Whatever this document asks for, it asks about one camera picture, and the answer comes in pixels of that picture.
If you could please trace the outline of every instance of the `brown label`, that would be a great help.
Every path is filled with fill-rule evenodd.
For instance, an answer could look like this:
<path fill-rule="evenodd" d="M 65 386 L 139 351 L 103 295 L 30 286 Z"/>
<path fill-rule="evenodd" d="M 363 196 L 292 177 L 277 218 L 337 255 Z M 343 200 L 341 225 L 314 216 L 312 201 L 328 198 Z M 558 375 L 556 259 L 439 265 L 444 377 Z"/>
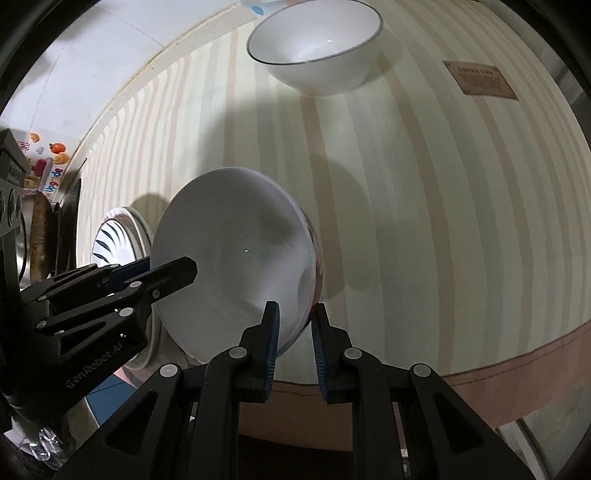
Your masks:
<path fill-rule="evenodd" d="M 443 63 L 466 95 L 488 95 L 517 100 L 515 92 L 495 66 L 467 61 Z"/>

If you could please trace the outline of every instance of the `white bowl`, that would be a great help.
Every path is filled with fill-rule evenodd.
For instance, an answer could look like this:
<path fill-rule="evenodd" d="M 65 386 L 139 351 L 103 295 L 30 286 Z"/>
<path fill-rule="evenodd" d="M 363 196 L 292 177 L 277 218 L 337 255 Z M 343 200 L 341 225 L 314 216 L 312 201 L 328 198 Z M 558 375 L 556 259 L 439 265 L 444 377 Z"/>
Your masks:
<path fill-rule="evenodd" d="M 377 11 L 356 0 L 309 0 L 264 19 L 246 49 L 277 80 L 308 95 L 334 95 L 366 80 L 382 25 Z"/>
<path fill-rule="evenodd" d="M 307 324 L 322 284 L 320 253 L 305 214 L 274 181 L 247 168 L 212 170 L 184 186 L 164 212 L 151 267 L 187 256 L 195 282 L 157 302 L 175 342 L 200 362 L 237 345 L 279 303 L 278 354 Z"/>

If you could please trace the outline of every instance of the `screw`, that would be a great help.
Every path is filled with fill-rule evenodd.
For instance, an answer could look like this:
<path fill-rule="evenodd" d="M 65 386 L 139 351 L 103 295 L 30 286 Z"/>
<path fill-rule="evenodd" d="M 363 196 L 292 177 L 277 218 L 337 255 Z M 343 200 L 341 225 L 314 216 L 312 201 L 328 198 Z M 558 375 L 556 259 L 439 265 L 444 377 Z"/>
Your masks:
<path fill-rule="evenodd" d="M 160 375 L 163 377 L 174 377 L 178 372 L 178 367 L 173 364 L 163 365 L 160 367 Z"/>
<path fill-rule="evenodd" d="M 431 375 L 431 369 L 425 364 L 417 364 L 413 367 L 413 372 L 417 377 L 426 378 Z"/>
<path fill-rule="evenodd" d="M 119 316 L 120 317 L 128 317 L 129 315 L 131 315 L 134 312 L 133 308 L 131 307 L 125 307 L 124 309 L 122 309 L 119 312 Z"/>
<path fill-rule="evenodd" d="M 246 354 L 248 353 L 248 351 L 241 346 L 235 346 L 232 350 L 230 350 L 228 352 L 228 354 L 232 357 L 232 358 L 244 358 L 246 357 Z"/>

